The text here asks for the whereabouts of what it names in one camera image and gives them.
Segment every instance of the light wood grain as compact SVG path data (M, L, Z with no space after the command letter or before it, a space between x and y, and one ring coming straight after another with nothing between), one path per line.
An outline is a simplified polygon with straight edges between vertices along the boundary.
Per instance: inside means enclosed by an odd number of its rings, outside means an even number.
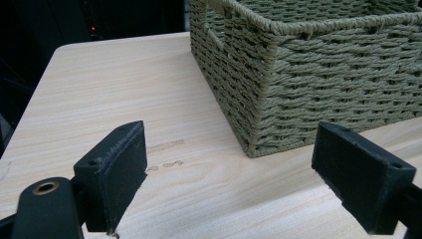
M148 177L120 238L369 237L311 170L312 146L248 158L191 53L188 34L70 45L56 51L0 160L0 217L20 192L73 165L115 127L144 120ZM363 133L417 166L422 119ZM86 238L106 238L87 233Z

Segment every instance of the clamp jaw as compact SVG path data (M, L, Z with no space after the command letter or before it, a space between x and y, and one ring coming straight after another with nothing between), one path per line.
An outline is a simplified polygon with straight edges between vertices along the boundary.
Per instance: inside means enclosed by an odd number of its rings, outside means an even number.
M74 166L75 177L52 177L27 187L16 214L0 221L0 238L84 238L112 234L146 177L142 121L113 130Z
M368 234L422 238L422 189L416 168L349 128L320 122L312 168Z

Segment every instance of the dark background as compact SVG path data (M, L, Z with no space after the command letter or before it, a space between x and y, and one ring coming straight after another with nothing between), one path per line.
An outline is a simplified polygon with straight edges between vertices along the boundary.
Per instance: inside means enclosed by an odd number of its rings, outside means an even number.
M187 30L184 2L0 0L2 119L12 130L16 128L57 48L71 43L183 32ZM3 150L1 137L0 156Z

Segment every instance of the scratch mark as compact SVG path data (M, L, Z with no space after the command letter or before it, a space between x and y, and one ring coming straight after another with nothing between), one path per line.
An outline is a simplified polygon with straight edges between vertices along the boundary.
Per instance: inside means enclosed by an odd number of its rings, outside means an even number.
M6 165L6 169L0 171L0 181L6 177L7 173L9 173L11 164L12 162L8 162Z
M146 171L156 171L158 170L158 166L152 166L146 169Z
M180 144L183 144L183 143L184 143L184 140L181 139L181 140L177 140L177 141L172 141L172 142L162 143L162 144L159 144L159 145L156 145L156 146L152 146L152 147L149 147L148 149L149 149L149 153L157 152L157 151L164 151L168 148L171 148L173 146L177 146L177 145L180 145Z
M164 163L164 164L162 164L162 166L163 166L163 167L171 167L172 165L174 165L174 164L176 164L176 163L180 166L180 165L182 165L184 162L183 162L183 161L180 161L180 160L177 160L177 161L175 161L175 162Z

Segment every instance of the green woven basket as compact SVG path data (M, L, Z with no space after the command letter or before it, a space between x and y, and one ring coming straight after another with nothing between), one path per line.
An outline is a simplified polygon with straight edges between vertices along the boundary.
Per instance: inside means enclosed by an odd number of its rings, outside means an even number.
M190 0L192 53L251 157L422 116L415 0Z

